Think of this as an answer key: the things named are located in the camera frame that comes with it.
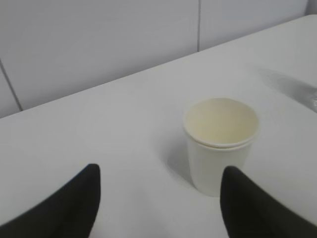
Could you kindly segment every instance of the white table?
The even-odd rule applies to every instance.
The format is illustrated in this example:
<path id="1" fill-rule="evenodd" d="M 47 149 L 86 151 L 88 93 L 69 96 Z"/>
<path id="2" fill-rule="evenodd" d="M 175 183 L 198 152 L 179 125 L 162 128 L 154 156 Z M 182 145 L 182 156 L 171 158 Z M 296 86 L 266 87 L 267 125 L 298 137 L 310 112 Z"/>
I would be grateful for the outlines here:
<path id="1" fill-rule="evenodd" d="M 102 171 L 92 238 L 227 237 L 219 199 L 189 181 L 181 122 L 193 101 L 252 106 L 261 133 L 245 172 L 317 224 L 317 114 L 257 69 L 317 85 L 317 17 L 307 16 L 0 120 L 0 224 L 88 163 Z"/>

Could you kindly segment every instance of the stacked paper cup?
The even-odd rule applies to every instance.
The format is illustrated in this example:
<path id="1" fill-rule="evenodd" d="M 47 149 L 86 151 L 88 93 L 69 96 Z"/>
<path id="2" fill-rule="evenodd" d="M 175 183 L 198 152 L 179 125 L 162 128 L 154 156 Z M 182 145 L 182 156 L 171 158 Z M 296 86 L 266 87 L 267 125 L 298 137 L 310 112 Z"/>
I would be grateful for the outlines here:
<path id="1" fill-rule="evenodd" d="M 189 108 L 184 129 L 190 173 L 199 191 L 220 195 L 224 168 L 243 167 L 258 128 L 255 111 L 232 99 L 208 99 Z"/>

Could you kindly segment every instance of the paper cup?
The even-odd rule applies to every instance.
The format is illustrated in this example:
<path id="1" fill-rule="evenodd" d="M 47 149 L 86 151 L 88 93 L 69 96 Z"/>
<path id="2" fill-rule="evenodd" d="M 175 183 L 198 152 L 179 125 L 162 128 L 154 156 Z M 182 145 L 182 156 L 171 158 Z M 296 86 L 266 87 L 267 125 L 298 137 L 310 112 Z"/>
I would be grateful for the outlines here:
<path id="1" fill-rule="evenodd" d="M 184 129 L 190 173 L 199 191 L 219 197 L 224 168 L 243 167 L 258 127 L 254 110 L 232 99 L 208 99 L 189 108 Z"/>

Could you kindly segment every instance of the white wall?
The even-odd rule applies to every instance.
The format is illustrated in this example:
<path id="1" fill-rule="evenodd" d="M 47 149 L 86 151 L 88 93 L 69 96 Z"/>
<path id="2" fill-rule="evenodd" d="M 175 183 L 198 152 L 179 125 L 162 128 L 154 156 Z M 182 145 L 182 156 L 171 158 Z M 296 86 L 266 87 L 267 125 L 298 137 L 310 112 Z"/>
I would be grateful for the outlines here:
<path id="1" fill-rule="evenodd" d="M 197 0 L 2 0 L 0 57 L 23 109 L 194 53 Z"/>
<path id="2" fill-rule="evenodd" d="M 201 0 L 200 50 L 305 14 L 307 0 Z"/>
<path id="3" fill-rule="evenodd" d="M 317 0 L 309 0 L 306 14 L 317 14 Z"/>
<path id="4" fill-rule="evenodd" d="M 19 108 L 0 67 L 0 118 L 17 112 Z"/>

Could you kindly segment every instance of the cup rim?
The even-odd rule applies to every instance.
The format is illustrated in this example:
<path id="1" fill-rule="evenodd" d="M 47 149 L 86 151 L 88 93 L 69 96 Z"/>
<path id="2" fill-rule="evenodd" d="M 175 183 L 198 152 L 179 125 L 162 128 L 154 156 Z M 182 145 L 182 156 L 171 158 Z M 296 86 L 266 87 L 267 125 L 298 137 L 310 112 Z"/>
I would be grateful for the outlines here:
<path id="1" fill-rule="evenodd" d="M 209 142 L 206 142 L 204 140 L 201 140 L 199 138 L 196 138 L 195 136 L 191 135 L 189 133 L 189 131 L 187 130 L 186 128 L 186 116 L 189 112 L 189 110 L 191 109 L 191 107 L 197 105 L 198 103 L 201 103 L 203 101 L 206 101 L 206 100 L 209 100 L 209 99 L 230 99 L 230 100 L 234 100 L 238 103 L 241 103 L 241 104 L 244 104 L 246 106 L 248 106 L 256 115 L 256 118 L 258 120 L 258 122 L 260 121 L 259 120 L 259 116 L 257 114 L 257 112 L 252 108 L 250 107 L 249 105 L 245 104 L 245 103 L 242 103 L 242 102 L 239 102 L 235 99 L 232 99 L 232 98 L 225 98 L 225 97 L 219 97 L 219 98 L 207 98 L 207 99 L 204 99 L 204 100 L 200 100 L 200 101 L 197 101 L 197 102 L 194 102 L 194 103 L 191 103 L 185 110 L 185 113 L 184 113 L 184 116 L 183 116 L 183 129 L 185 130 L 187 136 L 189 136 L 190 138 L 192 138 L 194 141 L 196 141 L 197 143 L 201 144 L 201 145 L 204 145 L 206 147 L 211 147 L 211 148 L 218 148 L 218 149 L 225 149 L 225 148 L 236 148 L 236 147 L 239 147 L 240 145 L 244 145 L 244 144 L 247 144 L 248 142 L 252 142 L 255 137 L 257 136 L 258 132 L 259 132 L 259 127 L 260 127 L 260 123 L 258 123 L 258 127 L 256 128 L 256 131 L 254 132 L 254 134 L 252 136 L 250 136 L 249 138 L 245 139 L 245 140 L 242 140 L 242 141 L 239 141 L 239 142 L 235 142 L 235 143 L 227 143 L 227 144 L 222 144 L 222 143 L 209 143 Z"/>
<path id="2" fill-rule="evenodd" d="M 196 143 L 198 146 L 201 146 L 205 149 L 208 149 L 208 150 L 214 150 L 214 151 L 218 151 L 218 152 L 230 152 L 230 151 L 234 151 L 234 150 L 239 150 L 239 149 L 242 149 L 250 144 L 253 143 L 254 140 L 250 140 L 244 144 L 241 144 L 241 145 L 238 145 L 238 146 L 235 146 L 235 147 L 211 147 L 211 146 L 206 146 L 204 144 L 201 144 L 199 143 L 198 141 L 194 140 L 191 136 L 187 137 L 187 139 L 193 141 L 194 143 Z"/>

